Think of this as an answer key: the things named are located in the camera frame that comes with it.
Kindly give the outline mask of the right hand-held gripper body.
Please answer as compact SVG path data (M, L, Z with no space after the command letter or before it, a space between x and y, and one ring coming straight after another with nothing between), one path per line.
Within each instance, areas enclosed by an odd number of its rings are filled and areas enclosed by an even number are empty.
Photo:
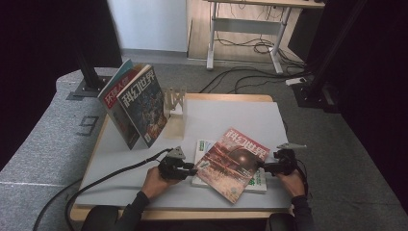
M282 143L277 146L278 151L273 153L273 157L278 160L280 167L275 170L272 175L282 173L284 175L289 175L296 169L302 176L307 175L306 169L301 169L298 166L299 160L296 159L294 150L300 148L306 148L305 144L296 144L296 143Z

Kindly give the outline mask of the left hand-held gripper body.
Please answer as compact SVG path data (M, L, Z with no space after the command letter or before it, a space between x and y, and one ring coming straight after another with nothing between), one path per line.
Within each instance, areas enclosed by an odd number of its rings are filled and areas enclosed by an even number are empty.
M182 170L185 159L186 156L180 146L173 148L158 165L160 175L166 180L185 180L186 175Z

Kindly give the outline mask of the red-brown cover magazine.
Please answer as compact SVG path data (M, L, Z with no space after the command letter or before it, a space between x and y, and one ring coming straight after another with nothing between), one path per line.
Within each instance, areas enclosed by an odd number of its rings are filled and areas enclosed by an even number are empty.
M195 164L196 175L235 204L270 149L235 128L229 128Z

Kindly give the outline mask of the clear acrylic magazine rack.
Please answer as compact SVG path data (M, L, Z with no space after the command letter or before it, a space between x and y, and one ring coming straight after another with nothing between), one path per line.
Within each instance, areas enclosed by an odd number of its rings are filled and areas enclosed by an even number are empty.
M187 120L186 89L164 88L165 137L167 139L182 140L185 135Z

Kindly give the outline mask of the dark blue lava-pattern magazine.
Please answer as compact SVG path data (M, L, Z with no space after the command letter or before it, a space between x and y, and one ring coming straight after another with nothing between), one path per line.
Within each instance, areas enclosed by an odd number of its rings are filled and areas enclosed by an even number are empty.
M144 143L151 147L167 123L164 95L154 67L147 64L116 98Z

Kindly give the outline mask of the grey portrait magazine red banner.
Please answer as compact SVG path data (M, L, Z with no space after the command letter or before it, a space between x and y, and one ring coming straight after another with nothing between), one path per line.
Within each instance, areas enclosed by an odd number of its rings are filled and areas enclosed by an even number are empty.
M140 135L122 109L117 97L142 68L142 64L133 65L131 60L125 61L97 96L130 149L133 148Z

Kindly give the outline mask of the person's left hand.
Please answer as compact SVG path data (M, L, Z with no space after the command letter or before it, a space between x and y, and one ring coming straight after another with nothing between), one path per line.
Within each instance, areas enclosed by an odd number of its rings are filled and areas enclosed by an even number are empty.
M154 199L164 193L170 186L176 185L179 180L166 180L159 171L158 167L150 168L142 185L141 191L148 199Z

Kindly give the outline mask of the person's right leg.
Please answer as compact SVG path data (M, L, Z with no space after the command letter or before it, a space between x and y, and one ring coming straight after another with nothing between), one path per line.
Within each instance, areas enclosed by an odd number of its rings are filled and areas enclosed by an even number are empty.
M268 218L268 231L294 231L293 216L271 214Z

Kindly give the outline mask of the person's leg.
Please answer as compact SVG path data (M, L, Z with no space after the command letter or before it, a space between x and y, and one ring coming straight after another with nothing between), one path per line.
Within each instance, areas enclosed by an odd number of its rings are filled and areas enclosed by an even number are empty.
M271 214L268 218L268 231L294 231L293 216Z
M117 207L99 205L89 211L81 231L125 231L126 229L127 226L119 218Z

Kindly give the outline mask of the black slanted metal stand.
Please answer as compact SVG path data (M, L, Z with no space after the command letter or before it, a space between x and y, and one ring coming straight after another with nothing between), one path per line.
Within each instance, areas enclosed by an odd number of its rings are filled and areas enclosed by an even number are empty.
M302 108L337 112L336 89L328 84L341 46L368 0L327 0L306 60L306 82L292 85Z

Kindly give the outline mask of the white power strip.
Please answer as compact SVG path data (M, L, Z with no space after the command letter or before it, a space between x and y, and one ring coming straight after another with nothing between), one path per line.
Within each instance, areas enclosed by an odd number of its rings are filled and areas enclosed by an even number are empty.
M299 78L288 79L285 81L285 84L287 86L291 86L291 85L296 85L296 84L304 84L306 82L307 80L304 77L299 77Z

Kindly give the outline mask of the person's left leg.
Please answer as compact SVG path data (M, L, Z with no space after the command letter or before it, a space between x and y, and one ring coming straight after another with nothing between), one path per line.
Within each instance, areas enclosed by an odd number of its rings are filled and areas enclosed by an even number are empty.
M89 211L81 231L125 231L126 229L127 226L119 218L117 207L99 205Z

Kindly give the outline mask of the black metal stand square base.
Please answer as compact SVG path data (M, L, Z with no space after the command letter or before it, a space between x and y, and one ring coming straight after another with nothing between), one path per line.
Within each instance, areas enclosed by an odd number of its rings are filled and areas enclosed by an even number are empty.
M100 91L111 79L110 76L99 76L94 66L88 61L81 47L74 43L77 64L83 75L83 80L75 91L67 97L68 100L82 100L84 97L97 97Z

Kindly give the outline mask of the black curtain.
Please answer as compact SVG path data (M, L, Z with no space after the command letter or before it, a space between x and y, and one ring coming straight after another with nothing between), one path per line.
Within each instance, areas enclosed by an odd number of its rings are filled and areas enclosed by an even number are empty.
M323 9L304 9L289 46L305 63ZM343 116L408 213L408 0L368 0L328 84Z
M0 170L82 60L121 65L108 0L0 0Z

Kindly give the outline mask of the white-legged desk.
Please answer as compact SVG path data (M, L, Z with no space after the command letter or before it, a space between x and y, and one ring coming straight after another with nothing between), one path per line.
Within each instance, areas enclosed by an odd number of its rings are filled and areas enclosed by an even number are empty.
M214 42L216 32L232 32L276 36L276 41L273 44L273 46L268 50L268 53L271 57L274 70L276 71L277 74L283 73L283 69L278 58L278 50L281 44L282 37L287 27L287 23L292 8L323 9L325 6L323 0L206 0L206 1L213 4L213 14L210 19L211 22L210 39L206 60L207 69L208 70L214 69L214 54L215 54ZM279 22L222 18L217 16L217 5L221 3L281 7L284 11L283 16Z

